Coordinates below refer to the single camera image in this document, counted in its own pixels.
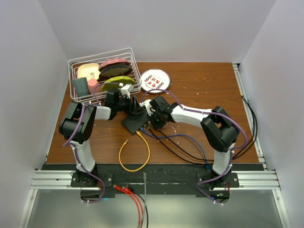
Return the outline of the black network switch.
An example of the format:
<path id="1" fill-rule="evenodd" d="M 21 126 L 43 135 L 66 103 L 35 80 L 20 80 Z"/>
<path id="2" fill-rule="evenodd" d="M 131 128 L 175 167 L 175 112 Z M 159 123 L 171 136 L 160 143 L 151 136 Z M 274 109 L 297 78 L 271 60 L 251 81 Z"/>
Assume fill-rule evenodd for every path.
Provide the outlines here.
<path id="1" fill-rule="evenodd" d="M 122 120 L 122 125 L 134 135 L 140 128 L 148 122 L 147 113 L 130 115 Z"/>

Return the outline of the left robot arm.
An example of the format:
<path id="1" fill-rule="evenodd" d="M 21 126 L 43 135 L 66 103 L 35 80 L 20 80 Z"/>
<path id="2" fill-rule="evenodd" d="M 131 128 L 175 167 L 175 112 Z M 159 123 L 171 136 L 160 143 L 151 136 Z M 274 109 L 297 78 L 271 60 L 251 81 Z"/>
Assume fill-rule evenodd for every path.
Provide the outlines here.
<path id="1" fill-rule="evenodd" d="M 128 114 L 123 124 L 132 134 L 147 122 L 144 103 L 138 103 L 123 87 L 109 89 L 103 104 L 71 102 L 59 124 L 59 133 L 66 140 L 63 146 L 72 148 L 76 160 L 76 180 L 86 186 L 101 182 L 89 142 L 95 120 L 112 120 L 118 112 Z"/>

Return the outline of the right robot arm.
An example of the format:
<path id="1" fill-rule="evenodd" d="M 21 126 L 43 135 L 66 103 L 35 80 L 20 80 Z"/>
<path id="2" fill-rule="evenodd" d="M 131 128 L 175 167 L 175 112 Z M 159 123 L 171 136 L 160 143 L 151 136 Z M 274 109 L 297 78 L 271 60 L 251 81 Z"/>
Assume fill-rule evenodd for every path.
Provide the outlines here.
<path id="1" fill-rule="evenodd" d="M 167 122 L 185 123 L 203 129 L 204 134 L 214 149 L 212 178 L 201 183 L 213 182 L 221 187 L 228 182 L 228 172 L 232 167 L 232 157 L 239 130 L 237 125 L 217 106 L 216 109 L 190 108 L 180 103 L 169 104 L 163 97 L 140 103 L 149 115 L 149 120 L 157 130 Z"/>

